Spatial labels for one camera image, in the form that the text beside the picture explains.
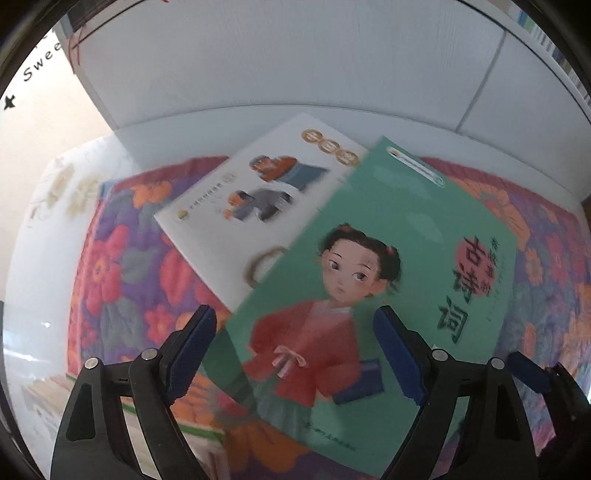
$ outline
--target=white wall panel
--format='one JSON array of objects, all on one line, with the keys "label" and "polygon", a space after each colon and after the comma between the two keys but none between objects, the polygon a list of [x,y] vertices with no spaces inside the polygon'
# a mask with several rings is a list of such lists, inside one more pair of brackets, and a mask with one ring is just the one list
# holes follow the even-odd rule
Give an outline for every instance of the white wall panel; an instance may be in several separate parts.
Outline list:
[{"label": "white wall panel", "polygon": [[507,35],[460,133],[542,171],[579,200],[591,190],[591,125],[556,75]]},{"label": "white wall panel", "polygon": [[81,59],[119,126],[219,106],[306,103],[453,129],[501,36],[455,0],[149,1],[83,41]]}]

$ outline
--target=illustrated figure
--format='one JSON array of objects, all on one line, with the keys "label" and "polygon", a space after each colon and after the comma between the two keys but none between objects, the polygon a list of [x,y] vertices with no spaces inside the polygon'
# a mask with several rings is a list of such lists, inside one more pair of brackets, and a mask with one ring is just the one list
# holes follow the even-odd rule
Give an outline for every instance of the illustrated figure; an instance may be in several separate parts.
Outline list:
[{"label": "illustrated figure", "polygon": [[398,251],[348,224],[328,233],[319,254],[329,298],[260,318],[249,343],[254,357],[242,366],[251,389],[243,406],[296,440],[318,394],[330,398],[361,377],[352,307],[400,276]]},{"label": "illustrated figure", "polygon": [[261,180],[288,183],[301,192],[328,172],[327,168],[300,163],[294,157],[269,158],[266,155],[260,155],[251,160],[250,166],[258,173]]},{"label": "illustrated figure", "polygon": [[244,221],[252,212],[258,210],[257,217],[261,222],[266,222],[282,212],[292,201],[293,198],[287,192],[256,189],[246,193],[237,190],[228,196],[228,203],[232,208],[225,209],[223,215],[228,220],[235,218]]}]

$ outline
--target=floral bedspread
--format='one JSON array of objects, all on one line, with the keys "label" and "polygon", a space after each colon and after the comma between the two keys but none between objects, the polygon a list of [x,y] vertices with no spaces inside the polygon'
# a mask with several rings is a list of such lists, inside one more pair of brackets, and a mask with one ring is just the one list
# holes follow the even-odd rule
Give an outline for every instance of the floral bedspread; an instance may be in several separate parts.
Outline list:
[{"label": "floral bedspread", "polygon": [[[155,212],[224,159],[192,159],[125,179],[100,199],[74,282],[70,374],[77,375],[91,356],[119,362],[160,346],[200,304],[216,309],[220,325],[229,317],[154,219]],[[588,391],[590,259],[577,219],[499,177],[425,160],[486,205],[518,238],[513,295],[495,355],[504,358],[520,350],[542,366],[561,362]],[[550,419],[539,395],[521,384],[518,388],[539,450],[553,435]],[[368,480],[252,418],[200,374],[172,410],[184,431],[223,442],[232,478]],[[451,460],[448,450],[442,468]]]}]

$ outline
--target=gold circle emblem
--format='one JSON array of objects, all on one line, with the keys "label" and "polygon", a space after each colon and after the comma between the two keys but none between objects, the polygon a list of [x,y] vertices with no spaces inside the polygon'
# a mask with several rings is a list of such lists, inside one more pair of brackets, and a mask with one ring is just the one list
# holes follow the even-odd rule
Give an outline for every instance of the gold circle emblem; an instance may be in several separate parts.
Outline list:
[{"label": "gold circle emblem", "polygon": [[328,140],[325,138],[324,140],[320,140],[318,142],[318,148],[324,153],[330,153],[332,155],[340,148],[340,145],[334,140]]},{"label": "gold circle emblem", "polygon": [[335,152],[335,157],[343,165],[347,165],[348,167],[356,167],[359,165],[359,157],[357,154],[351,152],[351,150],[340,148]]},{"label": "gold circle emblem", "polygon": [[308,130],[304,130],[301,133],[301,137],[304,141],[306,141],[308,143],[318,143],[323,138],[322,133],[320,133],[318,130],[314,130],[312,128],[310,128]]}]

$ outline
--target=black star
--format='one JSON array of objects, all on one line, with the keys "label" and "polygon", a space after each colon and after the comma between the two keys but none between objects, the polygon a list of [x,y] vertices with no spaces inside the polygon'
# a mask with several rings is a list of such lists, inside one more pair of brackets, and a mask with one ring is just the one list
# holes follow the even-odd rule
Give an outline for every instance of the black star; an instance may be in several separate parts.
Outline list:
[{"label": "black star", "polygon": [[14,95],[11,96],[10,98],[8,98],[8,95],[6,95],[6,97],[4,97],[4,101],[6,102],[4,105],[5,110],[7,108],[14,108],[14,103],[12,103],[13,100],[14,100]]}]

